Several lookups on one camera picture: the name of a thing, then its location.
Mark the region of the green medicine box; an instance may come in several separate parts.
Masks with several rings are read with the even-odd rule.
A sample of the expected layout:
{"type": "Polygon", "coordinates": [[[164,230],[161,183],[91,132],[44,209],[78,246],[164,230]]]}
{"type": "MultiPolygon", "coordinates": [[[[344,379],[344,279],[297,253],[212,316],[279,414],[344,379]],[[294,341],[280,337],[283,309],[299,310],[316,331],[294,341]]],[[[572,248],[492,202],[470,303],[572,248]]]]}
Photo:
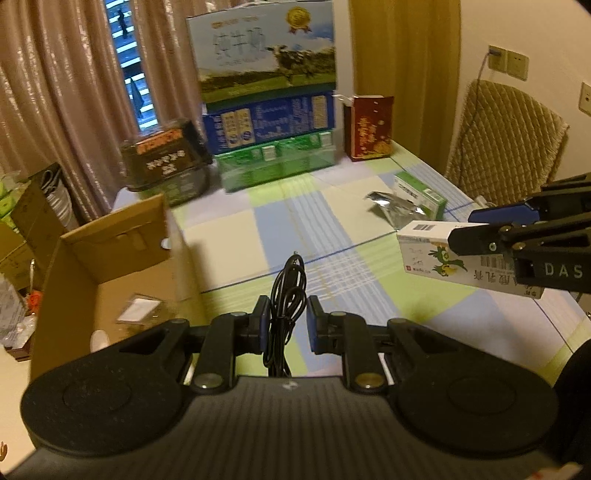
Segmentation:
{"type": "Polygon", "coordinates": [[[447,199],[406,171],[394,174],[393,192],[421,207],[430,220],[442,220],[447,199]]]}

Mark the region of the white ointment box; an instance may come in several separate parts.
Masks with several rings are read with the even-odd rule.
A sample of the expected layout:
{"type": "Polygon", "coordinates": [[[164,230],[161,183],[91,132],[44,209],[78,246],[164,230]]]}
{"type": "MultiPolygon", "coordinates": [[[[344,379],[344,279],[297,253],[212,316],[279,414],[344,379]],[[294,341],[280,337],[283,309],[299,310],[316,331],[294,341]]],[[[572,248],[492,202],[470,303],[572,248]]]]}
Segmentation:
{"type": "Polygon", "coordinates": [[[544,288],[519,284],[502,254],[459,256],[449,246],[455,228],[469,223],[414,220],[397,232],[408,273],[451,283],[540,299],[544,288]]]}

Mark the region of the clear-wrapped white box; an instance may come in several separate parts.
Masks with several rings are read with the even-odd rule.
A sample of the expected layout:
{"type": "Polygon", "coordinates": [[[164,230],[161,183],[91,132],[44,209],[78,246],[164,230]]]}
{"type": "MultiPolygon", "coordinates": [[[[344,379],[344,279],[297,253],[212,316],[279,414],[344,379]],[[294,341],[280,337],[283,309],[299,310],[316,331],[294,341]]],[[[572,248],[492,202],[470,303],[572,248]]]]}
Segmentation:
{"type": "Polygon", "coordinates": [[[130,325],[152,323],[158,318],[163,306],[164,302],[158,298],[134,294],[116,317],[116,322],[130,325]]]}

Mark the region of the silver foil pouch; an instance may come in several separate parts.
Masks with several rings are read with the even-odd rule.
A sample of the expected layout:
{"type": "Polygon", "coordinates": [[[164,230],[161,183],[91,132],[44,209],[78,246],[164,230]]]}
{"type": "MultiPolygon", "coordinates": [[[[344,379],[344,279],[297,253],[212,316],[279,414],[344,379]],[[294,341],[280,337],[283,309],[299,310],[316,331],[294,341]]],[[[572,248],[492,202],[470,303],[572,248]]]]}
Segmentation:
{"type": "Polygon", "coordinates": [[[401,230],[414,220],[426,221],[428,215],[421,206],[386,192],[370,192],[366,199],[372,202],[372,211],[380,215],[393,227],[401,230]]]}

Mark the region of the quilted olive chair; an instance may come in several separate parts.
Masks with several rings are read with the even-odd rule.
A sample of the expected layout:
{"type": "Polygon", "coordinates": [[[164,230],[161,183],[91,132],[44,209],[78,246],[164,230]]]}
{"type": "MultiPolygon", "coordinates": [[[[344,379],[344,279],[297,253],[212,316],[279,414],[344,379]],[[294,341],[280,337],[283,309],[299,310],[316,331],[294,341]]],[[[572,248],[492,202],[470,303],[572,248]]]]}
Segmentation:
{"type": "Polygon", "coordinates": [[[475,80],[445,176],[473,199],[515,203],[555,178],[568,129],[560,115],[531,95],[475,80]]]}

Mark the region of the checkered tablecloth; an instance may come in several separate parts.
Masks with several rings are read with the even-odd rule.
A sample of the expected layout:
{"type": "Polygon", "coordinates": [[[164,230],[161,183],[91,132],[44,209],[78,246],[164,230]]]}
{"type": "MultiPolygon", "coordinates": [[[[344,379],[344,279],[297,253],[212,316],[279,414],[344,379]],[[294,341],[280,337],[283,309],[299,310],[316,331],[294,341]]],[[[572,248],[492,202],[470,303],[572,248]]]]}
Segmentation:
{"type": "Polygon", "coordinates": [[[554,381],[590,336],[571,295],[539,299],[475,289],[405,271],[398,239],[377,215],[370,192],[388,191],[410,172],[442,193],[449,220],[465,219],[473,201],[403,147],[389,158],[335,166],[174,208],[192,249],[208,317],[248,311],[270,291],[290,254],[304,257],[308,293],[328,311],[349,311],[373,324],[407,318],[554,381]]]}

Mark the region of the open cardboard box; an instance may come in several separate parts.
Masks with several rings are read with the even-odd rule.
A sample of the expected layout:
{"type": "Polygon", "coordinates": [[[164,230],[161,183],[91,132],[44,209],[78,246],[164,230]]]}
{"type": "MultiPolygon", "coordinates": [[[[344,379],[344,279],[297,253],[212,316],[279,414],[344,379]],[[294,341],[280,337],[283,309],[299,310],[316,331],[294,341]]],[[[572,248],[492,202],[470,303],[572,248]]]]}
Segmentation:
{"type": "Polygon", "coordinates": [[[193,255],[162,195],[139,201],[60,237],[45,278],[30,377],[87,355],[97,330],[130,336],[118,317],[135,294],[175,318],[206,324],[193,255]]]}

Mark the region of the red gift box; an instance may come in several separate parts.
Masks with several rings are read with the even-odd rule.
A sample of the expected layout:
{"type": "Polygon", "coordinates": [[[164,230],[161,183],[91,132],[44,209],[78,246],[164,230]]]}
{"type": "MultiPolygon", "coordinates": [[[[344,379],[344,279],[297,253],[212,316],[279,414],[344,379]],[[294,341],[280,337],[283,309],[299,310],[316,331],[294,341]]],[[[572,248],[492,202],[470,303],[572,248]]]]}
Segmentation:
{"type": "Polygon", "coordinates": [[[393,154],[393,96],[353,96],[344,105],[345,151],[353,162],[393,154]]]}

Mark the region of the black Honglu food container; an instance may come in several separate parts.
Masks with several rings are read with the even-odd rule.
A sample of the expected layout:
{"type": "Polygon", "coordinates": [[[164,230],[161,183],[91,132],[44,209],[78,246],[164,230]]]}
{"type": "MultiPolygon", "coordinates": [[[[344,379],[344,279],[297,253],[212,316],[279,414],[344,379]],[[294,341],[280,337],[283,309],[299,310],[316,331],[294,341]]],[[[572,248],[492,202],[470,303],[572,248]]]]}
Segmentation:
{"type": "Polygon", "coordinates": [[[189,119],[175,119],[126,140],[120,153],[126,187],[142,199],[162,194],[176,206],[211,185],[213,158],[189,119]]]}

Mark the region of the gold curtain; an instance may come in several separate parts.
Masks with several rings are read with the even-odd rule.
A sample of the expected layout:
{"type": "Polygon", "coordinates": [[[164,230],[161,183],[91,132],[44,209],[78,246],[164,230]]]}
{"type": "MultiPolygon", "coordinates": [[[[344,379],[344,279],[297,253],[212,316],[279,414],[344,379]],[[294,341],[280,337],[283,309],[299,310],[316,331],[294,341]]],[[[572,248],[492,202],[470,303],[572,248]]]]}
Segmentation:
{"type": "Polygon", "coordinates": [[[459,0],[349,2],[353,90],[394,98],[393,140],[443,173],[461,57],[459,0]]]}

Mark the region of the blue milk carton box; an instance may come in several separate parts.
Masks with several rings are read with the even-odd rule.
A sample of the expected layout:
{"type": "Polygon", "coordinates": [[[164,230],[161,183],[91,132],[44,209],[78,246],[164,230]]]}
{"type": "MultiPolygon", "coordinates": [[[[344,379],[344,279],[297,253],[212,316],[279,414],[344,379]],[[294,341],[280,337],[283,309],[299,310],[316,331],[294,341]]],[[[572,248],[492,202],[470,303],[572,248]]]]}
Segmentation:
{"type": "Polygon", "coordinates": [[[335,128],[332,92],[245,104],[202,117],[213,155],[335,128]]]}

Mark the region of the white crumpled snack bag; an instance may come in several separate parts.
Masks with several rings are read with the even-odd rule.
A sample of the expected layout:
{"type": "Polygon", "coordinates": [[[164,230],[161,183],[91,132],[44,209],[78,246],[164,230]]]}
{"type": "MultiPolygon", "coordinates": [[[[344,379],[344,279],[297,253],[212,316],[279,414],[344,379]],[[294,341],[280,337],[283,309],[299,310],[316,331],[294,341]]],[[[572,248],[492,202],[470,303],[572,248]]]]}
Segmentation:
{"type": "Polygon", "coordinates": [[[24,300],[10,281],[0,280],[0,338],[6,349],[20,349],[31,338],[36,327],[36,316],[28,315],[24,300]]]}

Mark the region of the brown cardboard boxes stack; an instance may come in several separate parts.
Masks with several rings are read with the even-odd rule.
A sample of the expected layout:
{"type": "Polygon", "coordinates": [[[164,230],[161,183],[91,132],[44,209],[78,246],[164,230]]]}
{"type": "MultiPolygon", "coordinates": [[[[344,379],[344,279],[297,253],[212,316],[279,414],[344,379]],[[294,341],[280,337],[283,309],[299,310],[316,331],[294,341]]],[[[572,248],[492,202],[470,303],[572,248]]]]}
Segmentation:
{"type": "Polygon", "coordinates": [[[16,289],[42,288],[57,241],[78,226],[59,164],[1,175],[1,273],[16,289]]]}

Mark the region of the pink curtain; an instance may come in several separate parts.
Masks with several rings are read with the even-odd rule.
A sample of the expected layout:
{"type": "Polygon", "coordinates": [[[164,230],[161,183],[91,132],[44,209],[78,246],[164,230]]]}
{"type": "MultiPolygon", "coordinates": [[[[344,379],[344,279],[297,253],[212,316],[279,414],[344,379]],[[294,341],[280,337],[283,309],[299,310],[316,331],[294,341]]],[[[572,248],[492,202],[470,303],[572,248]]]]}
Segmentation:
{"type": "MultiPolygon", "coordinates": [[[[231,1],[134,1],[140,63],[159,121],[201,124],[186,20],[231,1]]],[[[121,143],[139,132],[100,1],[1,4],[1,170],[58,163],[81,216],[108,213],[123,187],[121,143]]]]}

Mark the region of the wall socket with plug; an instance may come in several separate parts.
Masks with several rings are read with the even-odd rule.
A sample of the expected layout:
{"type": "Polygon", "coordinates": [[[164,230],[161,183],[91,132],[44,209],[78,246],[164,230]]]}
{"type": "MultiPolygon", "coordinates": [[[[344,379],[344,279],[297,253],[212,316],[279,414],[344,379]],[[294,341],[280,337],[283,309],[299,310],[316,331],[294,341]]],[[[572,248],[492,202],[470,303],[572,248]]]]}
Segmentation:
{"type": "Polygon", "coordinates": [[[488,68],[492,71],[505,73],[507,71],[507,51],[501,47],[490,45],[488,68]]]}

